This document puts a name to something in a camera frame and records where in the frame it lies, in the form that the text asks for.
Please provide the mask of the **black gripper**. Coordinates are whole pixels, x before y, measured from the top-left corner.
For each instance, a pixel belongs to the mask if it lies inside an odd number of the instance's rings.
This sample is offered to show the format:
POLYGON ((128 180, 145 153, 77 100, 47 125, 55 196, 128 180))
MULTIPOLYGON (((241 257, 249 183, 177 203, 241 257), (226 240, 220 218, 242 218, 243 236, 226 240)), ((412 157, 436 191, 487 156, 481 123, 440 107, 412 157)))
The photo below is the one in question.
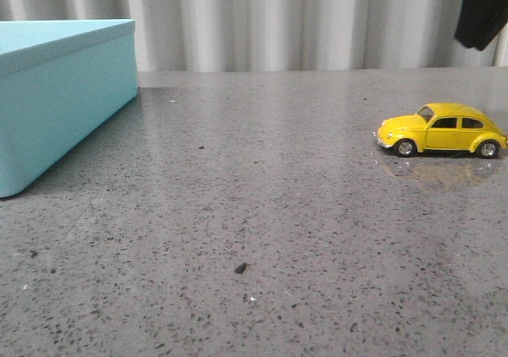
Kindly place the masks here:
POLYGON ((507 0, 462 0, 455 39, 484 50, 507 23, 507 0))

